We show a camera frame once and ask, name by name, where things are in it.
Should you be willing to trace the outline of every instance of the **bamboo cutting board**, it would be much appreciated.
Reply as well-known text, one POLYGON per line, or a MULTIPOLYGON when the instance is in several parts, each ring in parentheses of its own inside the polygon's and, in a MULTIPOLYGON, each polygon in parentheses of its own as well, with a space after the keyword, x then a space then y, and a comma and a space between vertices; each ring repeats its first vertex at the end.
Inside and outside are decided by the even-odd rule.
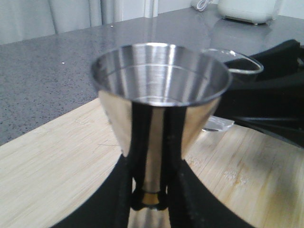
MULTIPOLYGON (((82 204, 120 155, 98 100, 0 147, 0 227, 49 227, 82 204)), ((304 227, 304 150, 233 126, 187 155, 200 180, 258 228, 304 227)))

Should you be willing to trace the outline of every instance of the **curtain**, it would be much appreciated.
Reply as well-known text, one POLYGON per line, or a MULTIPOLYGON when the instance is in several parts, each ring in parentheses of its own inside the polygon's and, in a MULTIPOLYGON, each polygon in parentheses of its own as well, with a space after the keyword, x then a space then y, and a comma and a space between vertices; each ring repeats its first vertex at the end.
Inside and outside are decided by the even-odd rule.
POLYGON ((100 0, 0 0, 0 45, 101 24, 100 0))

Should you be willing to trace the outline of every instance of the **granite countertop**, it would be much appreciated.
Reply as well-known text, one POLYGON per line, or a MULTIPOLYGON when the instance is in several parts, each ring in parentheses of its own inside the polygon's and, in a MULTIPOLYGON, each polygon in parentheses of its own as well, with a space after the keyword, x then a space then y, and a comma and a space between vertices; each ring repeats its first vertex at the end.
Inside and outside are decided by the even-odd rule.
POLYGON ((211 5, 1 45, 0 145, 96 98, 90 65, 109 49, 153 41, 252 55, 288 39, 304 43, 304 20, 254 26, 221 19, 211 5))

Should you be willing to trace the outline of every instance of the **gray countertop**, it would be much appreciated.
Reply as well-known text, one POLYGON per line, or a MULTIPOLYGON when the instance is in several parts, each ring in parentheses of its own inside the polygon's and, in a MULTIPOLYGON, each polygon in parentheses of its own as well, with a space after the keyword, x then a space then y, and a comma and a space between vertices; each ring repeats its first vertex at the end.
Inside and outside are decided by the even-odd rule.
POLYGON ((210 5, 2 45, 0 145, 96 98, 90 65, 109 49, 154 41, 252 55, 288 39, 304 43, 304 20, 279 16, 254 26, 221 19, 210 5))

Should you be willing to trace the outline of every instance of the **white cord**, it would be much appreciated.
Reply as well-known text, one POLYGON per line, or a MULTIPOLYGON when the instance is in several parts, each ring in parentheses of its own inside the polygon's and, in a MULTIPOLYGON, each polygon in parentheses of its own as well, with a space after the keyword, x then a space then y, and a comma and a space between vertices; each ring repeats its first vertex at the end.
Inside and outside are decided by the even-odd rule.
POLYGON ((191 6, 194 7, 199 12, 202 12, 205 10, 207 5, 211 3, 213 0, 192 0, 191 6))

